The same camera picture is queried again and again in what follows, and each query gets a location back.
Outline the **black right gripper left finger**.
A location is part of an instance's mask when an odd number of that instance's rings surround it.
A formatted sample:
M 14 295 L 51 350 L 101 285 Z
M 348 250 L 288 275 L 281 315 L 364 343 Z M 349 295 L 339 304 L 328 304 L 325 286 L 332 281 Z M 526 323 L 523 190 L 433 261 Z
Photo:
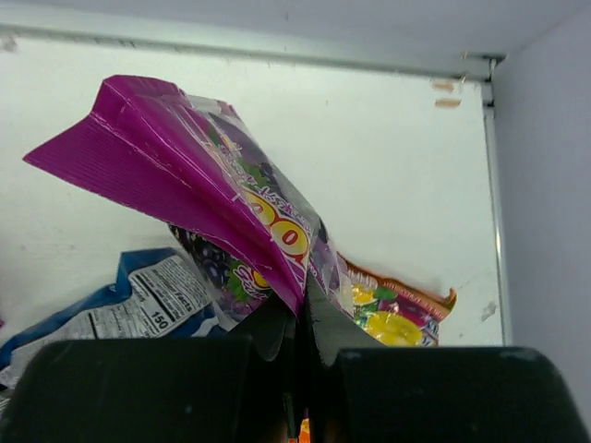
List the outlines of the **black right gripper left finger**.
M 26 366 L 5 442 L 285 442 L 296 318 L 277 298 L 222 337 L 59 341 Z

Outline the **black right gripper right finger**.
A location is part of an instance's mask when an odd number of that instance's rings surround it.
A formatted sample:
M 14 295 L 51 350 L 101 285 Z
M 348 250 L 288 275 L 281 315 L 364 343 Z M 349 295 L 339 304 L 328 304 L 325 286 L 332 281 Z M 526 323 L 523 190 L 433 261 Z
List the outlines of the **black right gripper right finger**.
M 387 347 L 314 278 L 302 306 L 315 442 L 586 442 L 558 368 L 523 347 Z

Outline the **orange snack packet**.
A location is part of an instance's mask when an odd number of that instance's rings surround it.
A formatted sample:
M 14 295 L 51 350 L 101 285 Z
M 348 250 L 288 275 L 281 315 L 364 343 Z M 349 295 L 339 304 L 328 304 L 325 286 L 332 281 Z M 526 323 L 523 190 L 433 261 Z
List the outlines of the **orange snack packet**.
M 386 346 L 440 344 L 440 323 L 457 302 L 453 288 L 441 295 L 379 275 L 343 255 L 339 263 L 346 273 L 339 302 L 358 327 Z

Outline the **blue white snack bag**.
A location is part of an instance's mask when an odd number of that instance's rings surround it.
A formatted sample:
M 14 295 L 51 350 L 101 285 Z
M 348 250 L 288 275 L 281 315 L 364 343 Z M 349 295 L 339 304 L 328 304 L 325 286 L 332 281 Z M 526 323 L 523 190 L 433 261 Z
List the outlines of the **blue white snack bag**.
M 237 325 L 207 293 L 196 267 L 173 248 L 124 252 L 116 280 L 21 331 L 1 346 L 1 389 L 55 341 L 224 335 Z

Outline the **magenta snack wrapper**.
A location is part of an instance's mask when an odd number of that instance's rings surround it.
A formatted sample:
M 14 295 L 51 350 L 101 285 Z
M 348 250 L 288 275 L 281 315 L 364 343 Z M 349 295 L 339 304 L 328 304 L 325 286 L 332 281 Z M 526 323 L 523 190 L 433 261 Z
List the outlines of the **magenta snack wrapper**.
M 232 324 L 244 320 L 273 294 L 271 286 L 249 265 L 196 233 L 172 224 L 168 227 L 191 256 L 213 300 Z

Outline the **small magenta snack packet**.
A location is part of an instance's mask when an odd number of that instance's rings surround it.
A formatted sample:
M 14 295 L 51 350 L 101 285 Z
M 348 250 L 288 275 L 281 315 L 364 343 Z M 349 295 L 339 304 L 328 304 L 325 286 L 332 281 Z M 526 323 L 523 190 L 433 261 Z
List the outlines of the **small magenta snack packet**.
M 319 214 L 227 102 L 158 78 L 115 75 L 86 117 L 25 161 L 218 246 L 292 310 L 308 278 L 347 306 L 344 264 Z

